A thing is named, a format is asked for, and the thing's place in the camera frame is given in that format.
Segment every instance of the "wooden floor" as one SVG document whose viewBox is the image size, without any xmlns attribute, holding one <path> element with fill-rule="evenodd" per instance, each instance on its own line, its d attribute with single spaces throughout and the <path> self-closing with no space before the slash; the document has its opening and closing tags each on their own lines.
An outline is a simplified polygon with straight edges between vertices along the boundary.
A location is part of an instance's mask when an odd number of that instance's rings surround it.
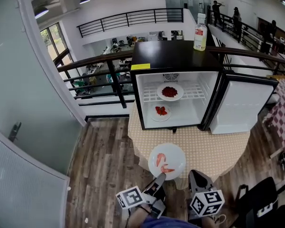
<svg viewBox="0 0 285 228">
<path fill-rule="evenodd" d="M 69 170 L 72 189 L 67 198 L 67 228 L 124 227 L 127 212 L 122 213 L 115 194 L 136 185 L 142 189 L 152 180 L 152 175 L 138 166 L 127 126 L 128 118 L 113 118 L 90 120 L 84 128 Z M 272 135 L 259 120 L 235 167 L 215 181 L 226 200 L 222 213 L 228 219 L 222 228 L 229 227 L 237 217 L 233 210 L 239 185 L 252 188 L 268 176 L 274 178 L 278 188 L 285 183 L 277 157 L 269 159 L 279 148 Z M 189 190 L 176 190 L 174 181 L 166 181 L 164 189 L 167 216 L 186 220 Z M 285 204 L 285 191 L 278 202 Z"/>
</svg>

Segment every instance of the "white plate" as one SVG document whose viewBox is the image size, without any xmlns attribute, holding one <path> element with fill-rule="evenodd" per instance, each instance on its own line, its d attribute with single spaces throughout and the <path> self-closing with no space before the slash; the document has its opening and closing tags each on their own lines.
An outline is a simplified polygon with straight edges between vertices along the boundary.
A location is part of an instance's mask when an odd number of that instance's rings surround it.
<svg viewBox="0 0 285 228">
<path fill-rule="evenodd" d="M 175 179 L 179 177 L 179 175 L 185 169 L 185 153 L 179 146 L 173 143 L 163 143 L 157 145 L 149 156 L 148 166 L 150 172 L 154 177 L 158 177 L 161 174 L 162 167 L 164 169 L 174 169 L 174 171 L 166 172 L 166 180 L 168 181 Z"/>
<path fill-rule="evenodd" d="M 172 87 L 174 89 L 177 90 L 177 95 L 174 96 L 174 97 L 165 97 L 163 94 L 162 94 L 162 90 L 165 88 L 165 87 Z M 181 99 L 184 95 L 184 90 L 183 88 L 176 84 L 176 83 L 164 83 L 164 84 L 161 84 L 160 86 L 158 86 L 157 88 L 157 95 L 163 99 L 164 101 L 177 101 L 179 99 Z"/>
<path fill-rule="evenodd" d="M 157 114 L 157 111 L 155 109 L 156 106 L 165 107 L 165 111 L 167 112 L 167 114 L 166 115 Z M 164 122 L 171 117 L 170 107 L 168 107 L 166 104 L 161 104 L 160 102 L 158 104 L 152 105 L 150 111 L 151 111 L 151 118 L 156 122 Z"/>
</svg>

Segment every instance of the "yellow sticker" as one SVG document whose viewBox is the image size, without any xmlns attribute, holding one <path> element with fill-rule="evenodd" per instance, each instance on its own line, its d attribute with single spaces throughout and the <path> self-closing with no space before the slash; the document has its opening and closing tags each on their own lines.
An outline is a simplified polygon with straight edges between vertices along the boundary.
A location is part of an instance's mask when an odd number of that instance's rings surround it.
<svg viewBox="0 0 285 228">
<path fill-rule="evenodd" d="M 138 69 L 149 69 L 150 68 L 150 63 L 146 64 L 134 64 L 131 67 L 131 70 L 138 70 Z"/>
</svg>

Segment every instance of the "chair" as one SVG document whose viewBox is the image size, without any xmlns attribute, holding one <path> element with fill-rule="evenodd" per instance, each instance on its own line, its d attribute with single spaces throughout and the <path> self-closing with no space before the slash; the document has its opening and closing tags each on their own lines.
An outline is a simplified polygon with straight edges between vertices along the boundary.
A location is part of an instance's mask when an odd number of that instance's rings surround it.
<svg viewBox="0 0 285 228">
<path fill-rule="evenodd" d="M 78 85 L 79 87 L 80 86 L 88 86 L 90 85 L 90 78 L 83 78 L 83 80 L 77 80 L 74 82 L 74 84 Z M 91 88 L 85 88 L 85 89 L 79 89 L 79 90 L 76 90 L 76 95 L 89 95 L 90 93 L 90 90 Z"/>
<path fill-rule="evenodd" d="M 239 198 L 242 189 L 246 189 L 246 193 Z M 281 226 L 281 223 L 285 223 L 285 205 L 277 208 L 277 200 L 278 192 L 272 177 L 264 179 L 251 190 L 247 185 L 241 185 L 236 198 L 239 217 L 231 227 L 285 227 Z"/>
</svg>

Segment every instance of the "plastic bottle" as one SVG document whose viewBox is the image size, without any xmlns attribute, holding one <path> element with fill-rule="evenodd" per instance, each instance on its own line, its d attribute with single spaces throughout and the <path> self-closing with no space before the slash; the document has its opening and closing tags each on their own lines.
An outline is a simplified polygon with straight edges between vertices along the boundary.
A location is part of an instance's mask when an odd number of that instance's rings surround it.
<svg viewBox="0 0 285 228">
<path fill-rule="evenodd" d="M 204 51 L 206 49 L 207 27 L 205 25 L 206 14 L 198 14 L 198 25 L 195 28 L 194 49 Z"/>
</svg>

